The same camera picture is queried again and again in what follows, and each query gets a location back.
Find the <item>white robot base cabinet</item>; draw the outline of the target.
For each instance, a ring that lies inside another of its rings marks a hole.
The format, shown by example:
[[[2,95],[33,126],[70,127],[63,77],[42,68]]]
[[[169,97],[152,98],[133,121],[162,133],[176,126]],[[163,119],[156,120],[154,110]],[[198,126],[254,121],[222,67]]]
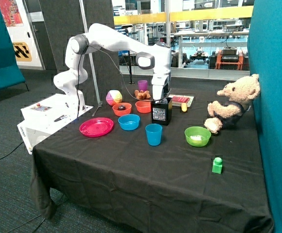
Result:
[[[54,94],[21,109],[24,120],[17,127],[29,154],[35,145],[92,109],[76,104],[65,94]]]

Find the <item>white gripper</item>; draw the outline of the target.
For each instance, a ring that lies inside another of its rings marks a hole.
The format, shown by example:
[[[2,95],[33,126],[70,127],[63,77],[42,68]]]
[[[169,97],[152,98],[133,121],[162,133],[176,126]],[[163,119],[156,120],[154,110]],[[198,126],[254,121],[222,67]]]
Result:
[[[152,78],[152,97],[154,100],[161,100],[169,95],[170,75],[154,74]]]

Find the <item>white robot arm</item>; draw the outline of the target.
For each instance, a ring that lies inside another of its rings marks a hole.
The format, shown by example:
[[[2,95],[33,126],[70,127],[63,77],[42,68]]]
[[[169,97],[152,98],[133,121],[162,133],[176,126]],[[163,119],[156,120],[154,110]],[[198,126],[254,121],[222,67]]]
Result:
[[[68,70],[54,77],[54,84],[67,95],[70,110],[79,113],[85,109],[83,93],[76,88],[88,78],[87,71],[83,68],[85,54],[93,53],[100,48],[108,51],[129,50],[137,54],[136,62],[141,69],[152,69],[152,98],[163,101],[170,93],[172,52],[163,42],[153,46],[145,45],[120,32],[99,23],[89,27],[87,33],[73,36],[69,39],[65,64]]]

